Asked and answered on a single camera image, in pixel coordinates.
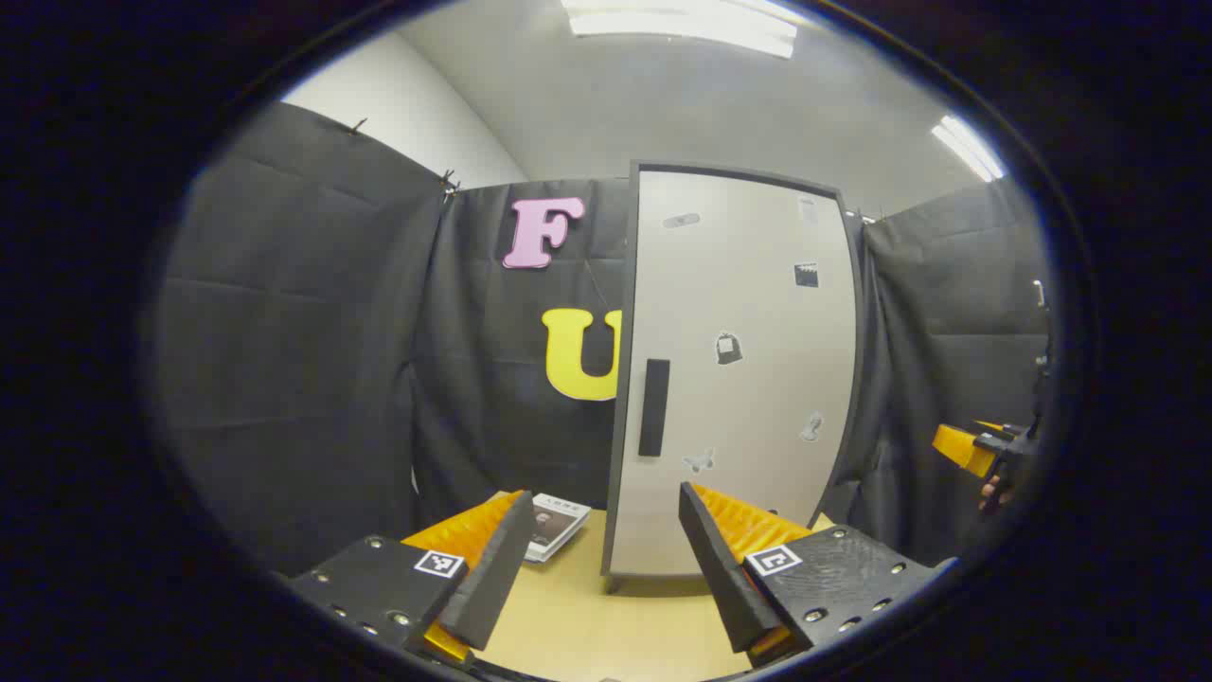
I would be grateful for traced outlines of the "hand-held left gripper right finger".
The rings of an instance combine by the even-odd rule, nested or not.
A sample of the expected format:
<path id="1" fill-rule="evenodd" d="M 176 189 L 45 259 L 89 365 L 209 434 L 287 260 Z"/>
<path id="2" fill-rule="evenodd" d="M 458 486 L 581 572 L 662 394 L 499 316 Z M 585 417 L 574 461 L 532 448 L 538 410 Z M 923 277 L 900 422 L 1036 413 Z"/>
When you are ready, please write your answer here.
<path id="1" fill-rule="evenodd" d="M 730 644 L 754 667 L 852 638 L 936 578 L 853 527 L 808 529 L 703 485 L 680 485 L 678 518 Z"/>

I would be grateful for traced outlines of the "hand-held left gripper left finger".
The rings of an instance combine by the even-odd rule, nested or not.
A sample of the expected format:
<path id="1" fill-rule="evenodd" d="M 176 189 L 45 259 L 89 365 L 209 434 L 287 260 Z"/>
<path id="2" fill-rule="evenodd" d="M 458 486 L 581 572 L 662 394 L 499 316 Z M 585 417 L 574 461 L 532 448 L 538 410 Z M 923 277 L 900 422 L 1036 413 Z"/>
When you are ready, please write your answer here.
<path id="1" fill-rule="evenodd" d="M 405 539 L 364 535 L 287 588 L 381 649 L 467 666 L 488 647 L 533 532 L 533 493 L 497 494 Z"/>

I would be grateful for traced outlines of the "black backdrop cloth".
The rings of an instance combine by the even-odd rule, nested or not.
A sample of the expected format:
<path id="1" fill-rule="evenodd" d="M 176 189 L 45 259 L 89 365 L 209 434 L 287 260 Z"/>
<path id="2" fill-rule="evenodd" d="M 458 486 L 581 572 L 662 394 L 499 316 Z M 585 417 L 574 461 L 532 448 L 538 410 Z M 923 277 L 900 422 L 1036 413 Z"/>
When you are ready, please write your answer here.
<path id="1" fill-rule="evenodd" d="M 193 180 L 154 306 L 164 430 L 240 548 L 299 573 L 518 489 L 608 514 L 608 573 L 697 568 L 678 487 L 957 554 L 941 423 L 1031 420 L 1040 225 L 1007 183 L 891 219 L 659 164 L 444 200 L 269 105 Z"/>

